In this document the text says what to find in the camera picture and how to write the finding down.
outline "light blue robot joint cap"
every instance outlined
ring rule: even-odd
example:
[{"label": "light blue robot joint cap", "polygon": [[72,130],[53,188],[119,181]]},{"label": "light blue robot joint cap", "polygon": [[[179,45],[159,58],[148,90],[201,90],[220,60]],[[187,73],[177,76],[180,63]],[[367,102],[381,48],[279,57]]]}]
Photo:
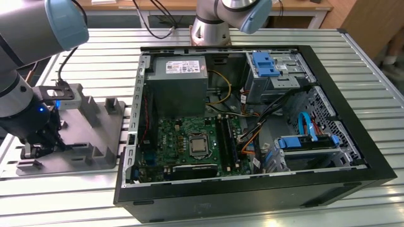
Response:
[{"label": "light blue robot joint cap", "polygon": [[272,0],[260,0],[240,27],[240,31],[252,34],[263,26],[272,10]]},{"label": "light blue robot joint cap", "polygon": [[88,41],[83,15],[71,0],[45,0],[45,11],[57,42],[65,51]]}]

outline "cpu socket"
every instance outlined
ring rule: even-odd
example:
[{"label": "cpu socket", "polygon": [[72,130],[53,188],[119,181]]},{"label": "cpu socket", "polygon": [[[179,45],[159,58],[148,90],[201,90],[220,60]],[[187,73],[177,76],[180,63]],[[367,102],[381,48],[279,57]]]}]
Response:
[{"label": "cpu socket", "polygon": [[208,137],[205,134],[189,136],[189,155],[193,157],[209,154]]}]

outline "power cord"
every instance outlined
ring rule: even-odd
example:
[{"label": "power cord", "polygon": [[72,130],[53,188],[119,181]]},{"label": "power cord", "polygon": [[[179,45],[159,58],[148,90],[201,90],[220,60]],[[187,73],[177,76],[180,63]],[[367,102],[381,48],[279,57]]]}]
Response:
[{"label": "power cord", "polygon": [[141,15],[141,13],[140,13],[140,10],[139,10],[139,5],[137,5],[137,3],[136,3],[136,0],[132,0],[132,1],[133,1],[135,6],[136,6],[136,11],[137,11],[137,14],[139,14],[139,16],[140,16],[140,20],[141,20],[141,22],[143,22],[143,24],[144,24],[144,27],[145,27],[147,31],[149,32],[149,34],[151,34],[156,39],[165,39],[165,38],[172,34],[173,30],[176,29],[176,26],[172,26],[172,27],[171,27],[171,29],[169,29],[169,31],[168,31],[168,34],[167,34],[165,36],[163,36],[163,37],[156,36],[156,35],[152,33],[152,31],[151,31],[151,29],[149,29],[149,27],[148,27],[148,25],[147,25],[147,23],[145,23],[145,21],[144,21],[144,18],[143,18],[143,15]]},{"label": "power cord", "polygon": [[283,17],[284,16],[284,3],[283,3],[283,0],[279,0],[279,4],[280,4],[279,16]]},{"label": "power cord", "polygon": [[[161,6],[161,8],[165,10],[165,12],[161,10],[161,8],[156,5],[155,1],[159,3],[159,5]],[[159,0],[151,0],[152,4],[156,6],[156,8],[161,11],[161,13],[164,14],[165,18],[169,20],[171,25],[177,28],[179,24],[173,18],[173,16],[171,15],[168,9],[164,7],[164,5],[161,4],[161,2]]]},{"label": "power cord", "polygon": [[[84,23],[85,23],[85,25],[88,25],[87,13],[85,13],[85,11],[84,11],[84,9],[83,9],[80,3],[79,3],[76,0],[71,0],[71,1],[72,1],[72,2],[75,3],[75,5],[79,7],[79,9],[80,9],[80,11],[81,11],[81,13],[83,13]],[[72,55],[75,54],[77,48],[79,48],[79,47],[75,47],[75,48],[72,49],[72,51],[69,52],[68,56],[65,57],[65,59],[64,59],[61,65],[60,65],[60,68],[59,68],[59,71],[57,71],[57,81],[63,81],[63,79],[61,79],[63,67],[64,67],[64,65],[68,63],[68,60],[71,59]]]}]

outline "blue plastic latch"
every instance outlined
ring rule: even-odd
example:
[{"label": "blue plastic latch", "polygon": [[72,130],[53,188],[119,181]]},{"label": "blue plastic latch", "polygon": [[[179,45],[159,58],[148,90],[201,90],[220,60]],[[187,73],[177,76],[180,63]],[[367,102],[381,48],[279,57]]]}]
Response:
[{"label": "blue plastic latch", "polygon": [[275,68],[275,61],[267,52],[253,52],[252,60],[257,68],[259,77],[280,76],[280,72]]},{"label": "blue plastic latch", "polygon": [[333,144],[335,144],[336,146],[339,146],[339,145],[340,145],[340,138],[337,137],[337,135],[332,135],[332,136],[331,136],[331,139],[333,140]]},{"label": "blue plastic latch", "polygon": [[287,148],[300,148],[301,147],[301,143],[300,143],[297,137],[285,137],[283,139],[285,141]]},{"label": "blue plastic latch", "polygon": [[279,139],[277,142],[279,142],[279,148],[284,149],[285,148],[285,141],[284,141],[284,139]]}]

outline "ram slot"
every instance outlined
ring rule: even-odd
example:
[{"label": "ram slot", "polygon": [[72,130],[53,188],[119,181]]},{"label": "ram slot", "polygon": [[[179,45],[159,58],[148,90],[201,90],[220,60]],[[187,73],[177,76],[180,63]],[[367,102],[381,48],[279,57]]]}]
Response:
[{"label": "ram slot", "polygon": [[229,171],[232,168],[231,165],[231,156],[229,156],[229,147],[227,144],[225,139],[225,127],[224,127],[224,119],[221,117],[216,118],[216,136],[217,136],[217,143],[219,143],[219,153],[220,153],[220,162],[221,162],[221,169],[223,171]]},{"label": "ram slot", "polygon": [[239,163],[239,158],[237,158],[237,150],[236,150],[236,140],[235,140],[232,124],[229,122],[228,116],[225,117],[225,120],[223,120],[223,121],[225,123],[225,138],[227,138],[227,143],[228,143],[228,147],[229,147],[228,153],[233,159],[232,165],[237,168],[239,165],[236,165],[236,163]]}]

